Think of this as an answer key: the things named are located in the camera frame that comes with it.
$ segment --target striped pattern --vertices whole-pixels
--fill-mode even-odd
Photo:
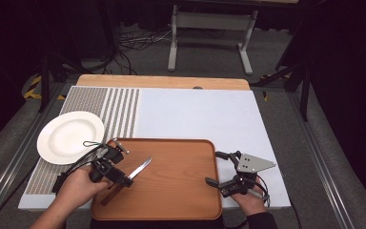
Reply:
[[[113,137],[132,137],[138,104],[139,89],[73,86],[60,114],[85,111],[99,116],[105,126],[103,141],[107,141]],[[54,165],[40,158],[25,194],[52,194],[56,177],[69,167]]]

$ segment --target sleeve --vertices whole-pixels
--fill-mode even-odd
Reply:
[[[275,218],[268,212],[247,216],[250,229],[278,229]]]

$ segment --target person's right hand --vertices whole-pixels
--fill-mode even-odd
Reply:
[[[254,190],[260,195],[263,195],[263,191],[256,185],[254,186]],[[266,207],[264,206],[263,199],[255,196],[254,194],[234,194],[231,196],[231,198],[233,198],[239,204],[240,209],[242,209],[243,213],[246,216],[266,212]]]

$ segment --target wooden tray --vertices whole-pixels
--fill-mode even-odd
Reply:
[[[205,177],[218,180],[214,146],[209,140],[118,138],[130,151],[116,165],[128,176],[149,156],[151,163],[130,188],[103,206],[105,190],[93,199],[91,213],[98,220],[216,219],[221,198]]]

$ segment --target plate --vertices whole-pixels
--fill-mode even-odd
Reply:
[[[105,128],[102,120],[88,112],[71,112],[47,124],[37,138],[37,150],[52,164],[71,164],[92,147],[84,141],[102,142]]]

